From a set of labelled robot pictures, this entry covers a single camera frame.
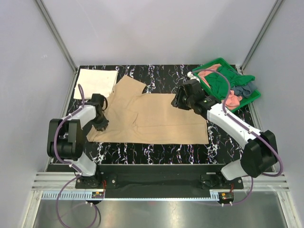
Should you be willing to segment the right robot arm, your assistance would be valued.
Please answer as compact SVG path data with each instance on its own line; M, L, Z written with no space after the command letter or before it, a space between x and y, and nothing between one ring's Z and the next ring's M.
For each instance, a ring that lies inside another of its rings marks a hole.
M239 177L256 178L279 162L275 135L269 130L262 132L225 110L217 98L205 95L196 79L180 85L171 104L179 109L193 110L215 123L242 148L241 158L225 165L215 177L220 188L227 188Z

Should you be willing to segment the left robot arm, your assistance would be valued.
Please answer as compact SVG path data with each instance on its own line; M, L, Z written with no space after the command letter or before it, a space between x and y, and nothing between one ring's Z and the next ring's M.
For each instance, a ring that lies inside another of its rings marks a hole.
M103 177L97 173L96 164L84 153L83 128L92 123L97 131L104 131L109 124L104 115L107 106L107 99L103 95L93 94L84 106L64 118L49 122L48 156L74 168L86 177L86 183L92 188L98 188Z

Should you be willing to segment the beige t-shirt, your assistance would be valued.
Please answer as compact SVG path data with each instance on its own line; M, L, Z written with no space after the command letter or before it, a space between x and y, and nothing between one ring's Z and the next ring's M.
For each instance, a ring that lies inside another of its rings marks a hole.
M92 127L90 142L208 144L206 120L171 105L174 94L144 93L146 84L124 75L108 97L104 131Z

